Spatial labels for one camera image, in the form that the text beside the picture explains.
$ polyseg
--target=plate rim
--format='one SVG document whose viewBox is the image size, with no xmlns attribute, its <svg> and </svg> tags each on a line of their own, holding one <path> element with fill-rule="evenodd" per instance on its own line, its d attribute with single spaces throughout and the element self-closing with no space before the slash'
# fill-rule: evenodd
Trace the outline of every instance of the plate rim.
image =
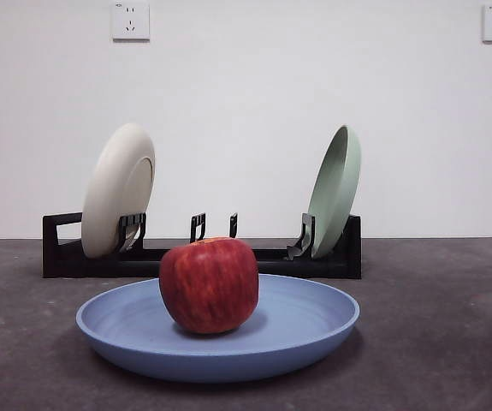
<svg viewBox="0 0 492 411">
<path fill-rule="evenodd" d="M 90 298 L 88 301 L 84 302 L 79 310 L 76 313 L 76 324 L 80 328 L 80 330 L 88 337 L 93 338 L 97 340 L 98 342 L 101 342 L 103 344 L 109 345 L 113 348 L 118 348 L 118 349 L 124 349 L 127 351 L 133 351 L 136 353 L 141 353 L 141 354 L 147 354 L 147 355 L 164 355 L 164 356 L 178 356 L 178 357 L 230 357 L 230 356 L 241 356 L 241 355 L 254 355 L 254 354 L 268 354 L 268 353 L 273 353 L 277 351 L 284 351 L 288 349 L 294 349 L 294 348 L 300 348 L 304 347 L 313 343 L 319 343 L 321 341 L 325 341 L 328 338 L 331 338 L 333 336 L 336 336 L 346 330 L 347 328 L 350 328 L 354 326 L 356 321 L 359 318 L 359 313 L 360 313 L 360 308 L 358 302 L 348 293 L 345 291 L 342 291 L 341 289 L 337 289 L 335 287 L 332 287 L 328 284 L 324 283 L 318 283 L 316 281 L 304 279 L 304 278 L 297 278 L 297 277 L 287 277 L 287 276 L 279 276 L 276 274 L 264 274 L 264 273 L 259 273 L 259 276 L 263 277 L 278 277 L 281 280 L 284 281 L 299 281 L 299 282 L 307 282 L 309 284 L 316 284 L 315 286 L 319 286 L 322 288 L 328 288 L 331 289 L 333 292 L 337 292 L 338 294 L 341 294 L 344 296 L 347 300 L 349 300 L 353 304 L 354 312 L 352 317 L 342 326 L 335 328 L 332 331 L 328 331 L 321 336 L 318 337 L 311 337 L 307 338 L 305 340 L 301 340 L 300 342 L 293 342 L 289 344 L 281 344 L 277 345 L 275 347 L 271 347 L 268 349 L 242 349 L 242 350 L 229 350 L 229 351 L 221 351 L 219 353 L 213 353 L 213 352 L 206 352 L 206 351 L 188 351 L 188 350 L 148 350 L 148 349 L 142 349 L 142 348 L 137 348 L 133 346 L 129 346 L 127 344 L 114 344 L 113 342 L 109 341 L 107 338 L 101 336 L 98 334 L 96 331 L 93 331 L 91 328 L 89 328 L 83 321 L 82 319 L 82 314 L 83 312 L 87 309 L 87 307 L 92 304 L 95 300 L 102 298 L 104 295 L 107 295 L 109 293 L 115 292 L 118 289 L 125 289 L 126 287 L 133 287 L 137 286 L 137 284 L 141 283 L 157 283 L 158 278 L 152 278 L 148 280 L 142 280 L 138 281 L 135 283 L 130 283 L 130 284 L 125 284 L 120 287 L 116 287 L 114 289 L 109 289 L 107 291 L 104 291 L 103 293 L 100 293 L 98 295 L 93 296 Z"/>
</svg>

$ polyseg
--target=beige plate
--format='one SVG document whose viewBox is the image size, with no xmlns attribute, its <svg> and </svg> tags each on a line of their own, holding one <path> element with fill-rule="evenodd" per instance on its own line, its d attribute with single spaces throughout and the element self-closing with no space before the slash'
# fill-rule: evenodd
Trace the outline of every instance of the beige plate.
<svg viewBox="0 0 492 411">
<path fill-rule="evenodd" d="M 99 157 L 82 211 L 82 247 L 86 257 L 101 257 L 118 244 L 121 216 L 146 212 L 154 182 L 154 147 L 137 124 L 118 128 Z M 123 249 L 139 226 L 128 227 Z"/>
</svg>

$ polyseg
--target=blue plate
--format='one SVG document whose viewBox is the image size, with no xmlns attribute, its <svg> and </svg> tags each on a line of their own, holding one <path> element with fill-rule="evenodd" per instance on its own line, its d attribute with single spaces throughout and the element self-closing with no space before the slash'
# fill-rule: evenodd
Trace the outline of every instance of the blue plate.
<svg viewBox="0 0 492 411">
<path fill-rule="evenodd" d="M 237 330 L 197 336 L 169 316 L 158 280 L 86 302 L 76 322 L 105 359 L 148 377 L 194 383 L 247 381 L 291 372 L 331 353 L 350 334 L 358 303 L 328 285 L 259 276 L 259 303 Z"/>
</svg>

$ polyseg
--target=concrete floor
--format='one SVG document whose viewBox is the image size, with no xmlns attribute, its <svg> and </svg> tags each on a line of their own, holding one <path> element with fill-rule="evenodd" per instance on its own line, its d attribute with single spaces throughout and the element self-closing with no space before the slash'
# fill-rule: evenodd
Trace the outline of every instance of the concrete floor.
<svg viewBox="0 0 492 411">
<path fill-rule="evenodd" d="M 352 335 L 317 364 L 245 384 L 123 371 L 74 323 L 140 279 L 43 279 L 40 241 L 0 241 L 0 410 L 492 410 L 492 239 L 364 240 Z"/>
</svg>

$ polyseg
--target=white plate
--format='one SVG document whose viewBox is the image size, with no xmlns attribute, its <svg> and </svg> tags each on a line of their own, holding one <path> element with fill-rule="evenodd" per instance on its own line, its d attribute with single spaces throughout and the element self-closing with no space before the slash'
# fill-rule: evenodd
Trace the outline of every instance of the white plate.
<svg viewBox="0 0 492 411">
<path fill-rule="evenodd" d="M 118 244 L 121 216 L 146 211 L 154 182 L 154 147 L 137 124 L 118 128 L 105 145 L 86 193 L 82 210 L 82 247 L 86 257 L 101 257 Z M 123 248 L 138 226 L 128 227 Z"/>
<path fill-rule="evenodd" d="M 308 213 L 316 219 L 314 259 L 331 252 L 341 237 L 356 195 L 360 163 L 358 138 L 342 126 L 325 153 L 308 206 Z"/>
</svg>

